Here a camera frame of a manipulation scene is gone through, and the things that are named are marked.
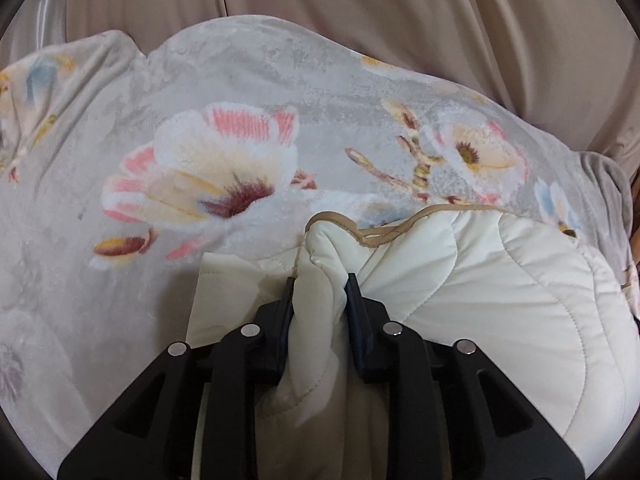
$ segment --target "black plastic bracket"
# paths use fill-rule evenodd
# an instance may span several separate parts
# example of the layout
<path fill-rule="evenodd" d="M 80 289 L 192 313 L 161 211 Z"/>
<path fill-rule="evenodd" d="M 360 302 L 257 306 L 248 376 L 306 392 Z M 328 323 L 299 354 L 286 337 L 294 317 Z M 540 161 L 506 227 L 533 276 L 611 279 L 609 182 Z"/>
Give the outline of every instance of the black plastic bracket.
<path fill-rule="evenodd" d="M 540 412 L 469 340 L 424 341 L 345 288 L 353 361 L 390 382 L 388 480 L 584 480 L 578 458 Z"/>
<path fill-rule="evenodd" d="M 191 478 L 198 410 L 210 383 L 202 480 L 256 480 L 254 386 L 277 384 L 287 357 L 293 278 L 254 322 L 216 344 L 170 345 L 65 458 L 59 480 Z"/>

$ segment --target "beige fabric background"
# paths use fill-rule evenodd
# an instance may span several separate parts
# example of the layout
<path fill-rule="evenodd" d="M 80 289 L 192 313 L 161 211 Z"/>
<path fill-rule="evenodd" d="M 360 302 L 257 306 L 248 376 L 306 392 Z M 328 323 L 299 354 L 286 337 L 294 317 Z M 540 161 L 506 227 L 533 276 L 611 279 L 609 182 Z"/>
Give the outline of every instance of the beige fabric background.
<path fill-rule="evenodd" d="M 68 40 L 268 14 L 482 92 L 574 150 L 640 164 L 640 42 L 615 0 L 68 0 Z"/>

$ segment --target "gray fleece blanket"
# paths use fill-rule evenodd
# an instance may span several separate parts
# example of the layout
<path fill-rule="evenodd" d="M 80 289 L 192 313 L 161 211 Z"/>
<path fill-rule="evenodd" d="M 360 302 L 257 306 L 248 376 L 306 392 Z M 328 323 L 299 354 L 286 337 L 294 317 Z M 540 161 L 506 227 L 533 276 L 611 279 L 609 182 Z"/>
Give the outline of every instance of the gray fleece blanket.
<path fill-rule="evenodd" d="M 282 20 L 148 57 L 120 32 L 46 48 L 0 73 L 0 121 L 0 404 L 52 475 L 184 338 L 203 251 L 271 256 L 322 210 L 499 206 L 584 238 L 638 295 L 615 163 Z"/>

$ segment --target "metal screw head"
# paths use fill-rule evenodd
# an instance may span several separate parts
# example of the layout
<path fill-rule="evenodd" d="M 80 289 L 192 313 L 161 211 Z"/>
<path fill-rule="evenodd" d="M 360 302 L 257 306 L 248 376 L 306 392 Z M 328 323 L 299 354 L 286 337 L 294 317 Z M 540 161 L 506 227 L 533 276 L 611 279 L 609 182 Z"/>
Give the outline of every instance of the metal screw head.
<path fill-rule="evenodd" d="M 382 326 L 382 330 L 385 332 L 385 334 L 400 335 L 402 333 L 402 325 L 400 323 L 396 323 L 395 321 L 387 321 Z"/>
<path fill-rule="evenodd" d="M 260 327 L 254 323 L 249 323 L 240 329 L 240 333 L 244 337 L 254 337 L 260 333 Z"/>
<path fill-rule="evenodd" d="M 470 355 L 475 352 L 478 347 L 473 341 L 469 341 L 469 339 L 461 339 L 456 343 L 456 348 L 458 349 L 458 352 Z"/>
<path fill-rule="evenodd" d="M 178 357 L 178 355 L 182 355 L 187 351 L 187 345 L 180 342 L 172 343 L 171 345 L 169 345 L 167 351 L 169 352 L 169 355 Z"/>

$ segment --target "white quilted fabric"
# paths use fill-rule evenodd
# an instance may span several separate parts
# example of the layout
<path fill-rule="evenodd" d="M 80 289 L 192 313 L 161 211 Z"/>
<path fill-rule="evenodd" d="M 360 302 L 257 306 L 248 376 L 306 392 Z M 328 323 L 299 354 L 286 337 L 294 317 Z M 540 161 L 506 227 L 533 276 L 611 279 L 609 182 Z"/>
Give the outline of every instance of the white quilted fabric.
<path fill-rule="evenodd" d="M 317 221 L 299 250 L 256 264 L 203 261 L 192 346 L 250 320 L 297 273 L 286 375 L 256 412 L 264 478 L 384 478 L 384 396 L 348 366 L 348 272 L 364 296 L 425 339 L 475 341 L 587 475 L 596 469 L 640 400 L 638 330 L 596 249 L 498 210 L 434 210 L 379 247 L 350 228 L 348 219 Z"/>

